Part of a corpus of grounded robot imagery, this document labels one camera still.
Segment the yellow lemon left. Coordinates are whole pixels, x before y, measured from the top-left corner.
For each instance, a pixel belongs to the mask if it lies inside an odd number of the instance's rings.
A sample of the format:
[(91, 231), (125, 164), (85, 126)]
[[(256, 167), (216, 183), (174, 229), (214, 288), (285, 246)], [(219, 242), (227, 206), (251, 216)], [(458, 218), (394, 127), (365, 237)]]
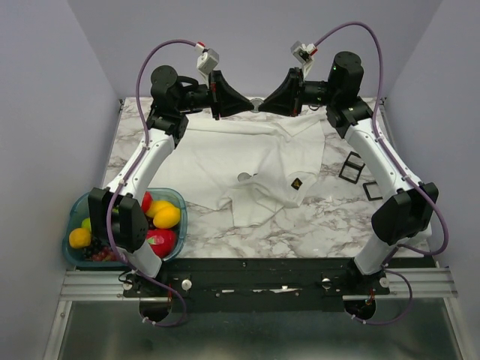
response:
[(155, 215), (162, 209), (173, 207), (171, 202), (166, 200), (154, 200), (148, 210), (145, 212), (145, 215), (149, 218), (154, 218)]

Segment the teal plastic fruit bowl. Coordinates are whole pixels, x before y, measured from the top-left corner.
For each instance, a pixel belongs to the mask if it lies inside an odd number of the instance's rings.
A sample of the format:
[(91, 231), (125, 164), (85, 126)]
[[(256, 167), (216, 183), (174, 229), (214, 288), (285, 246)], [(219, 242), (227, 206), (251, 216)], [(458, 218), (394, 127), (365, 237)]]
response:
[[(175, 240), (175, 246), (170, 249), (169, 253), (163, 252), (165, 257), (163, 261), (170, 261), (174, 259), (182, 250), (185, 239), (187, 236), (188, 229), (188, 213), (187, 206), (185, 201), (180, 193), (173, 189), (169, 188), (149, 188), (148, 192), (151, 194), (153, 200), (165, 200), (172, 203), (175, 207), (179, 208), (181, 211), (181, 218), (178, 224), (166, 232), (161, 230), (161, 233), (165, 235), (175, 235), (172, 237)], [(61, 243), (62, 253), (64, 258), (72, 266), (76, 266), (78, 269), (82, 270), (113, 270), (113, 269), (124, 269), (125, 265), (119, 261), (113, 261), (112, 259), (108, 260), (99, 260), (94, 261), (92, 256), (94, 253), (88, 252), (87, 256), (84, 254), (81, 249), (74, 249), (69, 244), (69, 235), (70, 233), (81, 227), (82, 222), (89, 216), (89, 205), (88, 205), (88, 196), (89, 193), (83, 194), (72, 206), (70, 210), (70, 218), (67, 223), (65, 230), (65, 235)]]

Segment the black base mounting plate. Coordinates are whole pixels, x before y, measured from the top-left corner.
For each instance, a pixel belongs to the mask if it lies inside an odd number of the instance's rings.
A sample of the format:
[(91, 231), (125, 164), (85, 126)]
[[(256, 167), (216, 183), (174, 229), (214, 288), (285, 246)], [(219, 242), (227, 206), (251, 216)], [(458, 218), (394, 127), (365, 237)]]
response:
[(363, 275), (349, 258), (174, 259), (157, 284), (131, 275), (127, 298), (166, 300), (176, 313), (341, 312), (344, 300), (389, 294), (378, 271)]

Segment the red apple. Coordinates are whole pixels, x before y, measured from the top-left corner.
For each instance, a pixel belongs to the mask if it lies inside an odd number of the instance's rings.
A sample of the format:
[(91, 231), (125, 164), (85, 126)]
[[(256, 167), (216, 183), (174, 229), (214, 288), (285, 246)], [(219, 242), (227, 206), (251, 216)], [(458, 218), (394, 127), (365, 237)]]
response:
[(146, 191), (141, 202), (141, 209), (144, 214), (147, 214), (153, 203), (152, 195)]
[(176, 246), (176, 233), (171, 229), (150, 229), (146, 241), (157, 256), (165, 258)]

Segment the yellow lemon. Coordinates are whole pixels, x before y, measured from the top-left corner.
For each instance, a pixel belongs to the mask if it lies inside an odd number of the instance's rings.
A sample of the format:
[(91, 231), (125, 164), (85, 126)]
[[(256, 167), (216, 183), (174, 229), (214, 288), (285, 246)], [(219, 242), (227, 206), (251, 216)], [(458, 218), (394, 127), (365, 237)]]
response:
[(179, 208), (167, 206), (161, 208), (153, 217), (153, 224), (158, 229), (171, 229), (181, 220), (182, 214)]
[(145, 212), (145, 215), (149, 218), (154, 218), (155, 215), (162, 209), (173, 207), (171, 202), (166, 200), (154, 200), (148, 210)]

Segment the black yellow garment label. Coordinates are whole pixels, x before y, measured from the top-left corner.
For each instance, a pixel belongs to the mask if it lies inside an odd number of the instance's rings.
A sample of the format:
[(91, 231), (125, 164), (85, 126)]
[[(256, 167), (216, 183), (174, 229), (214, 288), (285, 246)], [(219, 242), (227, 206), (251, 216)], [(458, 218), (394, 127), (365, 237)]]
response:
[(302, 186), (302, 181), (301, 181), (299, 178), (296, 178), (296, 179), (292, 182), (291, 186), (292, 186), (294, 189), (298, 190), (298, 189)]

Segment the black frame stand lower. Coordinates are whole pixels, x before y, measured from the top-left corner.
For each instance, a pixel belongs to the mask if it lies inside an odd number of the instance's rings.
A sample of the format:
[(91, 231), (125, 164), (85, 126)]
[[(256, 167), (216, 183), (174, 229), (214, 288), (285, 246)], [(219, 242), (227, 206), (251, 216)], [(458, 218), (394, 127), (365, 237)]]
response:
[(376, 181), (369, 181), (362, 184), (367, 200), (370, 202), (383, 200), (380, 187)]

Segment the yellow lemon right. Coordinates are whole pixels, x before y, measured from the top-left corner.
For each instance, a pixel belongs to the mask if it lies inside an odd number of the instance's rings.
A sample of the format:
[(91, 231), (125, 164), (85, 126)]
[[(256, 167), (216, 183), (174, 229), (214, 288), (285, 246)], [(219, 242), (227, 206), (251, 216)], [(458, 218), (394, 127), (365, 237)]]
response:
[(153, 224), (158, 229), (171, 229), (181, 220), (182, 214), (179, 208), (167, 206), (161, 208), (153, 217)]

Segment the white printed t-shirt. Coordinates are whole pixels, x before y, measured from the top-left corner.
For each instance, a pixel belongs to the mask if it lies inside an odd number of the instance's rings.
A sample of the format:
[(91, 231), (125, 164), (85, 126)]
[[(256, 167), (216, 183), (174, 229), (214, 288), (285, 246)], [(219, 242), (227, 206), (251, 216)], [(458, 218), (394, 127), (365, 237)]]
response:
[[(231, 206), (234, 227), (262, 225), (281, 209), (300, 206), (317, 182), (325, 145), (321, 118), (193, 118), (150, 185), (211, 210)], [(291, 186), (296, 178), (298, 190)]]

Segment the green lime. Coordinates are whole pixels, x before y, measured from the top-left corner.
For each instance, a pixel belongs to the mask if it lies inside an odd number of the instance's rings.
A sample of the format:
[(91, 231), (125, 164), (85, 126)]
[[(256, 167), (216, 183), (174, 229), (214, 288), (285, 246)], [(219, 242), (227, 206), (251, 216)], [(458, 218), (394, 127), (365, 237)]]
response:
[(88, 230), (89, 232), (92, 231), (92, 225), (91, 225), (91, 220), (89, 217), (85, 218), (82, 223), (81, 223), (81, 227), (85, 230)]

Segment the dark purple grapes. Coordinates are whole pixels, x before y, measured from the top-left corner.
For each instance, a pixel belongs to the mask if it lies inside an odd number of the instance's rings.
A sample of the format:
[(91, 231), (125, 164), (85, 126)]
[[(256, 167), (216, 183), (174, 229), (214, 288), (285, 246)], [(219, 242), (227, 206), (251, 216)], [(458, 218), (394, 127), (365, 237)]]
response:
[(82, 249), (83, 259), (92, 262), (114, 262), (116, 255), (112, 248), (98, 238), (93, 238), (89, 246)]

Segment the red apple lower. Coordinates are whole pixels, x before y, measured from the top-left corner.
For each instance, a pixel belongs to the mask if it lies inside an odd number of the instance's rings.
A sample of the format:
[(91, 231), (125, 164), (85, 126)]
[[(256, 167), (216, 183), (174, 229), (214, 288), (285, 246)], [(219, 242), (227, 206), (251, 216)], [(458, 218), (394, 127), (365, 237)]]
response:
[(176, 246), (176, 233), (171, 229), (150, 229), (146, 241), (157, 256), (165, 258)]

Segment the red apple upper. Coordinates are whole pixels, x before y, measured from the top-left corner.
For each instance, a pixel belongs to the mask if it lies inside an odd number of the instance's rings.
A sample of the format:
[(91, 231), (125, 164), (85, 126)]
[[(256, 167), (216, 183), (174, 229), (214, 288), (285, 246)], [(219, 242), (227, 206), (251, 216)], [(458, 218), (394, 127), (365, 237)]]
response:
[(141, 202), (141, 209), (144, 214), (147, 214), (153, 203), (152, 195), (146, 191)]

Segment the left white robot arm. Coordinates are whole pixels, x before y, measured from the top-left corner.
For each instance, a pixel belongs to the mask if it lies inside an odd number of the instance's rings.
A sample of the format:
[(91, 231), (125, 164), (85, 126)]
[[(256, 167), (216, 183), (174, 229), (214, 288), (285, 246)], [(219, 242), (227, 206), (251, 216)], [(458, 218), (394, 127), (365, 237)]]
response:
[(94, 237), (108, 241), (118, 259), (143, 274), (141, 288), (159, 296), (167, 282), (159, 273), (162, 259), (146, 240), (148, 221), (143, 197), (160, 165), (175, 150), (187, 130), (191, 113), (209, 108), (215, 119), (250, 111), (254, 105), (233, 89), (219, 70), (206, 84), (180, 76), (169, 65), (151, 74), (152, 104), (144, 135), (123, 170), (105, 188), (93, 188), (88, 210)]

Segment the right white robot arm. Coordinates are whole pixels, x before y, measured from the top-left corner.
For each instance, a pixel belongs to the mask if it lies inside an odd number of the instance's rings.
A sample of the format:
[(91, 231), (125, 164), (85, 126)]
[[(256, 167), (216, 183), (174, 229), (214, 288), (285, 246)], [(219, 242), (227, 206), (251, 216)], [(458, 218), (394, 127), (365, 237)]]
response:
[(289, 69), (285, 80), (258, 107), (259, 111), (297, 116), (303, 106), (326, 108), (328, 123), (364, 161), (382, 195), (383, 204), (371, 218), (373, 235), (355, 256), (356, 268), (345, 275), (346, 288), (355, 294), (372, 285), (371, 275), (387, 263), (397, 248), (431, 236), (432, 205), (439, 191), (411, 173), (374, 124), (373, 110), (359, 97), (364, 75), (353, 52), (335, 55), (326, 81), (308, 81), (315, 46), (292, 50), (301, 67)]

